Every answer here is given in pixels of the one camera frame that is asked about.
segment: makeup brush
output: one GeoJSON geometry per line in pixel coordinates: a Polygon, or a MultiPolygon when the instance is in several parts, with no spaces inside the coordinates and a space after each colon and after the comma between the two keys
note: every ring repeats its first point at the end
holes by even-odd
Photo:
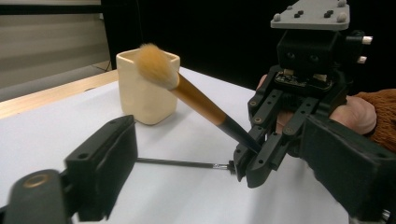
{"type": "Polygon", "coordinates": [[[146,80],[172,92],[204,118],[233,139],[258,153],[259,144],[233,119],[193,86],[170,64],[166,54],[153,44],[142,45],[134,58],[139,74],[146,80]]]}

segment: brush bristles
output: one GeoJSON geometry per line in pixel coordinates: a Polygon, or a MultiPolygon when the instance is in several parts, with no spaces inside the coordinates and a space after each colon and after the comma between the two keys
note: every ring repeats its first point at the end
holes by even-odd
{"type": "Polygon", "coordinates": [[[153,44],[140,47],[134,62],[142,77],[160,87],[172,90],[178,85],[178,73],[170,58],[153,44]]]}

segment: wooden brush handle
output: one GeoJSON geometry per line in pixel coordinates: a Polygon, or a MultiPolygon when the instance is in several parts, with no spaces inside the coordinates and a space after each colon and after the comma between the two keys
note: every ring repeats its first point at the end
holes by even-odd
{"type": "Polygon", "coordinates": [[[182,75],[177,87],[170,92],[217,126],[226,119],[227,115],[182,75]]]}

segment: hand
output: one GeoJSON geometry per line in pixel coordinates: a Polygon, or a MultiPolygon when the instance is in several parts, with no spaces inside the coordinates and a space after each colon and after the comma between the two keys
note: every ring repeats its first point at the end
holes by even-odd
{"type": "MultiPolygon", "coordinates": [[[[259,86],[264,82],[267,75],[260,80],[259,86]]],[[[283,127],[291,119],[293,113],[282,111],[277,115],[276,132],[282,133],[283,127]]],[[[360,97],[347,96],[346,104],[340,105],[332,112],[333,119],[359,134],[369,133],[376,125],[376,113],[372,104],[360,97]]]]}

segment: cream ceramic cup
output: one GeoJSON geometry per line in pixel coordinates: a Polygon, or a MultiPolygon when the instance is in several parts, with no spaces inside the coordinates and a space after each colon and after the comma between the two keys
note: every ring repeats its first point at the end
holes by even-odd
{"type": "MultiPolygon", "coordinates": [[[[124,51],[116,58],[121,108],[124,114],[134,115],[135,120],[153,125],[175,112],[177,98],[170,91],[140,76],[134,63],[134,57],[138,51],[139,49],[124,51]]],[[[175,54],[165,53],[178,71],[180,58],[175,54]]]]}

